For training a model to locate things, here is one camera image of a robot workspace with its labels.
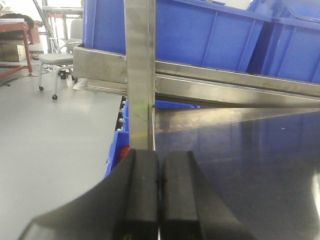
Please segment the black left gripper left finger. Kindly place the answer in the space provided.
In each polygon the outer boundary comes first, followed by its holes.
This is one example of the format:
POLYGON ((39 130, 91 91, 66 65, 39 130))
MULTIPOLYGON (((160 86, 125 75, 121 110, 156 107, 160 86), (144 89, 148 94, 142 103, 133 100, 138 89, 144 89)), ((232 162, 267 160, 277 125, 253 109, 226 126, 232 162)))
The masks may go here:
POLYGON ((131 149, 99 184, 73 201, 33 218, 21 240, 156 240, 159 160, 131 149))

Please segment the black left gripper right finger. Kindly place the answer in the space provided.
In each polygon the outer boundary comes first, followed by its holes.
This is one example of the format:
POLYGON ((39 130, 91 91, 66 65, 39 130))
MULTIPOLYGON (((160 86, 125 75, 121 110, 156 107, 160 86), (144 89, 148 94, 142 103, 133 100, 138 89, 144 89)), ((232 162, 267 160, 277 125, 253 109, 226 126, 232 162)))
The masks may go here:
POLYGON ((253 240, 201 171, 193 152, 172 151, 161 169, 163 240, 253 240))

